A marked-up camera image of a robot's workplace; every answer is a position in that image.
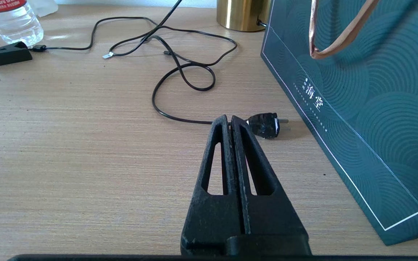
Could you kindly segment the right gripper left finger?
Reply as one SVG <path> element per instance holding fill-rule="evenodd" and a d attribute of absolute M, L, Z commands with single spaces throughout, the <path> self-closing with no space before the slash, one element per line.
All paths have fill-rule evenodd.
<path fill-rule="evenodd" d="M 222 195 L 208 192 L 215 147 L 221 146 Z M 234 134 L 226 115 L 213 121 L 181 233 L 182 255 L 238 255 L 245 231 Z"/>

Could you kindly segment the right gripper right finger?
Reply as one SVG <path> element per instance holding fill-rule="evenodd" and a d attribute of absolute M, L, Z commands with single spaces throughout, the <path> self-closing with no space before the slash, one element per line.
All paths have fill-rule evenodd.
<path fill-rule="evenodd" d="M 231 130 L 244 233 L 307 236 L 303 223 L 248 124 L 233 116 Z"/>

